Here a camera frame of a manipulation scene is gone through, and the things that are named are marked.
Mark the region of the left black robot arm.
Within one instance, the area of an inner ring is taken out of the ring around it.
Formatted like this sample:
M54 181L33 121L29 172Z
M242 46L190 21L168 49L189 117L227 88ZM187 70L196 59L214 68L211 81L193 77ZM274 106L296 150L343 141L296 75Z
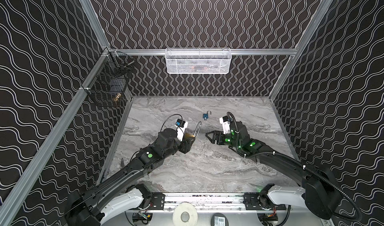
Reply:
M145 211L150 207L152 193L137 181L160 167L164 160L180 151L188 153L196 136L175 129L159 132L157 139L139 150L119 172L83 193L74 192L67 198L64 218L69 226L102 226L131 209Z

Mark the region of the large brass padlock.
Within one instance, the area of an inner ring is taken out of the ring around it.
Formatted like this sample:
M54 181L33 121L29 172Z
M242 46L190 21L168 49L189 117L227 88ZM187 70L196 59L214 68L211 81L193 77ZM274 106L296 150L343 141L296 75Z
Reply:
M185 133L184 133L185 137L197 137L200 133L201 127L202 127L202 122L199 121L194 130L192 129L185 130Z

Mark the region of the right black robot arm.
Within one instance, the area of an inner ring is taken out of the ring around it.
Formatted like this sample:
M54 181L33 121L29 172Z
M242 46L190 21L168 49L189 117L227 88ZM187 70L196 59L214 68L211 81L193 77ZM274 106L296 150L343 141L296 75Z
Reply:
M253 139L242 122L230 124L229 132L214 130L206 133L206 138L217 145L225 145L245 159L265 164L289 177L305 189L301 196L305 206L317 217L329 220L336 212L342 195L332 171L327 167L304 165L300 161L280 153L266 143Z

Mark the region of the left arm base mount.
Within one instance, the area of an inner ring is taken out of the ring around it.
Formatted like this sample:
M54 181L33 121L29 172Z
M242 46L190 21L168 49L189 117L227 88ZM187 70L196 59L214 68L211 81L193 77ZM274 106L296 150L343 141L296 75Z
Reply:
M155 210L162 211L164 209L166 195L163 193L152 193L150 196L144 197L143 202L133 210Z

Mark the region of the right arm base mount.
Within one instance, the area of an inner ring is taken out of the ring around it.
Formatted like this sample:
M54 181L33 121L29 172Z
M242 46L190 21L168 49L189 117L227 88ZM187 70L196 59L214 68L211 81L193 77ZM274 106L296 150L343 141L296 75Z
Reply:
M285 205L275 205L267 197L267 195L263 195L263 194L260 195L260 193L245 193L243 195L243 198L244 198L243 203L247 211L286 210Z

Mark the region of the small blue padlock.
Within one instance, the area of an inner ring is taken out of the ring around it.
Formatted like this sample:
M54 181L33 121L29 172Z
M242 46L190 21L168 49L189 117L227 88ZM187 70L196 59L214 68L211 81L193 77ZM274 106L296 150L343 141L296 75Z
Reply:
M203 119L204 120L208 120L209 119L209 116L212 114L212 112L210 110L208 110L206 113L203 114Z

